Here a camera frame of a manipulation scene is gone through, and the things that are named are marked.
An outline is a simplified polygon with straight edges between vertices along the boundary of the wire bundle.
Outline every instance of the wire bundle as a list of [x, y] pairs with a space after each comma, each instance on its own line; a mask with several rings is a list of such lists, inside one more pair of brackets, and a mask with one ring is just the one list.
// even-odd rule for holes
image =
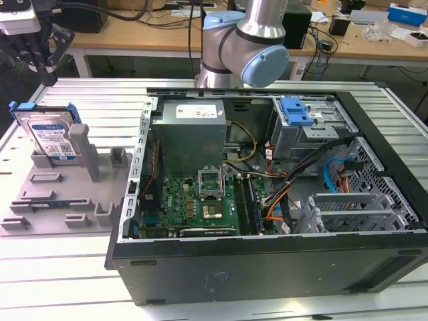
[[[322, 79], [322, 77], [324, 76], [324, 72], [326, 72], [326, 70], [330, 67], [331, 64], [329, 64], [329, 60], [331, 58], [331, 55], [334, 54], [337, 49], [338, 49], [338, 43], [336, 41], [336, 39], [334, 39], [331, 35], [329, 35], [328, 33], [319, 30], [317, 27], [313, 27], [312, 25], [309, 26], [309, 29], [307, 34], [311, 35], [314, 40], [315, 40], [315, 52], [314, 55], [312, 56], [312, 59], [308, 65], [308, 67], [306, 68], [306, 70], [304, 71], [302, 78], [307, 74], [315, 74], [315, 75], [321, 75], [320, 76], [320, 80]], [[327, 35], [330, 39], [332, 39], [334, 41], [334, 45], [332, 46], [331, 50], [325, 50], [322, 48], [322, 44], [321, 44], [321, 39], [319, 37], [319, 33], [323, 33], [324, 35]], [[325, 62], [322, 63], [322, 54], [326, 55], [325, 58]], [[318, 55], [318, 59], [316, 60], [316, 66], [318, 68], [317, 72], [310, 72], [309, 69], [312, 65], [312, 63], [315, 60], [315, 57]]]
[[318, 162], [321, 158], [321, 156], [326, 152], [328, 149], [331, 149], [335, 146], [340, 146], [343, 144], [349, 144], [354, 140], [354, 137], [346, 137], [341, 138], [337, 140], [332, 140], [330, 142], [327, 142], [326, 144], [322, 145], [320, 148], [316, 149], [315, 151], [311, 152], [308, 156], [304, 157], [300, 162], [298, 162], [294, 167], [291, 169], [291, 171], [288, 173], [284, 180], [284, 185], [276, 191], [274, 194], [270, 195], [266, 200], [265, 204], [270, 208], [266, 218], [267, 219], [273, 219], [273, 217], [270, 217], [272, 214], [272, 211], [274, 210], [274, 207], [278, 202], [287, 195], [288, 191], [290, 191], [293, 181], [296, 179], [296, 177], [303, 173], [305, 169], [307, 169], [309, 166], [315, 164]]

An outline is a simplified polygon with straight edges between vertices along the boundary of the power cable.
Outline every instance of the power cable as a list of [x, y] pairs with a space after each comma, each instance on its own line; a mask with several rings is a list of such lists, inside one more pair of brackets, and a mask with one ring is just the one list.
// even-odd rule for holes
[[190, 17], [189, 17], [189, 28], [187, 30], [187, 49], [189, 51], [189, 60], [190, 60], [190, 67], [192, 69], [192, 79], [195, 80], [195, 69], [193, 69], [193, 62], [192, 62], [192, 52], [191, 52], [191, 30], [192, 30], [192, 18], [193, 18], [193, 10], [195, 8], [195, 0], [192, 0], [192, 6], [190, 9]]
[[417, 110], [419, 109], [419, 107], [422, 106], [423, 101], [426, 99], [426, 97], [428, 96], [428, 91], [425, 93], [425, 95], [423, 95], [421, 101], [418, 103], [418, 105], [416, 106], [415, 110], [413, 111], [413, 113], [416, 114]]

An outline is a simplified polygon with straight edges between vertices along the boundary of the aluminum workbench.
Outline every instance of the aluminum workbench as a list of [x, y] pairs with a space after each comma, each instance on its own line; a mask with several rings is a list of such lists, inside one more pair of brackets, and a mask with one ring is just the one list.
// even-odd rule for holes
[[[60, 79], [40, 87], [38, 104], [73, 102], [98, 152], [133, 151], [147, 87], [190, 88], [189, 80]], [[360, 82], [277, 82], [272, 88], [352, 93], [425, 189], [428, 129], [389, 90]], [[32, 161], [32, 143], [13, 123], [0, 141], [0, 218], [18, 193]], [[0, 320], [341, 320], [428, 319], [428, 265], [379, 294], [137, 307], [116, 271], [104, 269], [109, 235], [0, 239]]]

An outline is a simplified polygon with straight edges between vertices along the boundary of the table leg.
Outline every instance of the table leg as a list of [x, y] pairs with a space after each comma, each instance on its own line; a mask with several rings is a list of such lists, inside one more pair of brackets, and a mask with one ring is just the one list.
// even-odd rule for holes
[[360, 78], [365, 80], [367, 78], [367, 74], [371, 68], [372, 68], [372, 66], [365, 65], [363, 67], [363, 69], [361, 70]]
[[297, 57], [294, 62], [292, 75], [290, 80], [302, 80], [303, 73], [305, 72], [306, 65], [309, 63], [310, 57]]
[[73, 58], [78, 69], [79, 77], [81, 78], [92, 78], [91, 68], [89, 66], [88, 57], [85, 56], [83, 50], [73, 50]]

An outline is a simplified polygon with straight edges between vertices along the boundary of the ram slot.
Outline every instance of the ram slot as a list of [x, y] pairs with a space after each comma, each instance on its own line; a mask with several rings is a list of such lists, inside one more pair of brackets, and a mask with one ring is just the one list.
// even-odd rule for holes
[[251, 197], [248, 193], [248, 184], [242, 179], [234, 178], [235, 202], [241, 235], [256, 235], [257, 228], [252, 213]]

